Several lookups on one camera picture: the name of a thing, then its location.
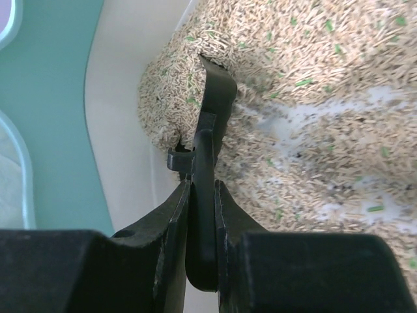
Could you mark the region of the light blue litter box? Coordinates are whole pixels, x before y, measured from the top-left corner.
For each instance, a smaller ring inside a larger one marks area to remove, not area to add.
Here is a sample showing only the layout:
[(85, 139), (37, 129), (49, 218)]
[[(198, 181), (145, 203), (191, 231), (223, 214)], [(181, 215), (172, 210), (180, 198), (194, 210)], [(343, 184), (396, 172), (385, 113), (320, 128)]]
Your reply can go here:
[(415, 1), (24, 1), (1, 109), (41, 228), (117, 230), (171, 192), (199, 55), (237, 81), (216, 175), (252, 217), (416, 238)]

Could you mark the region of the black litter scoop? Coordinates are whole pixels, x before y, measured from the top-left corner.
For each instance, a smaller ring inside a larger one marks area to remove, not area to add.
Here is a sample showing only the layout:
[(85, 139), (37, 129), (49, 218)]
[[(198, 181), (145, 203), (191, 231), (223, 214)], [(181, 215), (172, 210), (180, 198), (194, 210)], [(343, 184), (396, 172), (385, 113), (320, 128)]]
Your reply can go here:
[(187, 152), (170, 149), (167, 167), (190, 182), (186, 276), (195, 288), (216, 291), (215, 167), (237, 97), (237, 84), (224, 67), (202, 55), (199, 60), (206, 80), (193, 147)]

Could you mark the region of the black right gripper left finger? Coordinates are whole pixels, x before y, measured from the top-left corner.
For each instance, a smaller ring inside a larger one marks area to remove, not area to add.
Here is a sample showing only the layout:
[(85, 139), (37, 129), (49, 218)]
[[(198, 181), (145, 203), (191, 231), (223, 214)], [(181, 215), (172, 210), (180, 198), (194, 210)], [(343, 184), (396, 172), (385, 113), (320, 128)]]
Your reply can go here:
[(2, 312), (182, 312), (190, 184), (107, 237), (3, 230)]

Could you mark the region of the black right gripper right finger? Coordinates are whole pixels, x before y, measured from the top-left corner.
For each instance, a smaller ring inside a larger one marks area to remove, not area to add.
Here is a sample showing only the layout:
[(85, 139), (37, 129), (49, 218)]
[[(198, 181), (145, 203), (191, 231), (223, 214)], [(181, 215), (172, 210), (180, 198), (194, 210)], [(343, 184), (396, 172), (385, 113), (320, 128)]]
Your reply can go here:
[(357, 233), (273, 232), (214, 187), (220, 312), (415, 312), (390, 247)]

